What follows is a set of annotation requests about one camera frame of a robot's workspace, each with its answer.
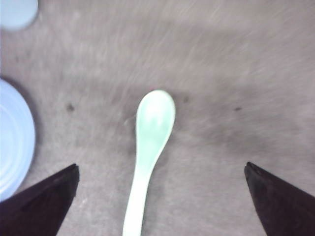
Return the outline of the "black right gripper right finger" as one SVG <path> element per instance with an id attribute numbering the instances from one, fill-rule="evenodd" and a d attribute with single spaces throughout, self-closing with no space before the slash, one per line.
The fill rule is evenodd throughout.
<path id="1" fill-rule="evenodd" d="M 247 162 L 244 174 L 258 218 L 268 236 L 313 236 L 315 197 Z"/>

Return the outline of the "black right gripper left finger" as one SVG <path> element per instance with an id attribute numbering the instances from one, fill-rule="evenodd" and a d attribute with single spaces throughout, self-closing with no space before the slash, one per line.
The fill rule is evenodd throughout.
<path id="1" fill-rule="evenodd" d="M 76 196 L 79 167 L 72 164 L 0 203 L 2 236 L 55 236 Z"/>

